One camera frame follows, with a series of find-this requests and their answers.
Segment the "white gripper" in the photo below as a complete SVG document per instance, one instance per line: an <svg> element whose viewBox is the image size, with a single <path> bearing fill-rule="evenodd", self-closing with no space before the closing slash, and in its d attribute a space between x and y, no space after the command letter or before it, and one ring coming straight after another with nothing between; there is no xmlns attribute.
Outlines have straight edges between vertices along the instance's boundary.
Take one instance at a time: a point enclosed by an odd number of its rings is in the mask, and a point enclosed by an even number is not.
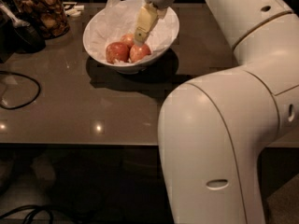
<svg viewBox="0 0 299 224"><path fill-rule="evenodd" d="M134 41L138 46L142 46L149 38L150 32L155 27L159 19L164 19L167 8L175 0L145 0L147 4L139 10L134 32Z"/></svg>

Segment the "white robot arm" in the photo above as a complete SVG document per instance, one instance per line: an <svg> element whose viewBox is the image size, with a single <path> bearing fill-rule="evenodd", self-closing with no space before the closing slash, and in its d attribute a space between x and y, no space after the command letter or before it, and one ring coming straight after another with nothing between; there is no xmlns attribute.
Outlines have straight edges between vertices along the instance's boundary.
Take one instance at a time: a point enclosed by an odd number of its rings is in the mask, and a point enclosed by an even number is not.
<svg viewBox="0 0 299 224"><path fill-rule="evenodd" d="M283 0L205 0L238 62L191 79L158 121L175 224L265 224L263 149L298 124L299 19Z"/></svg>

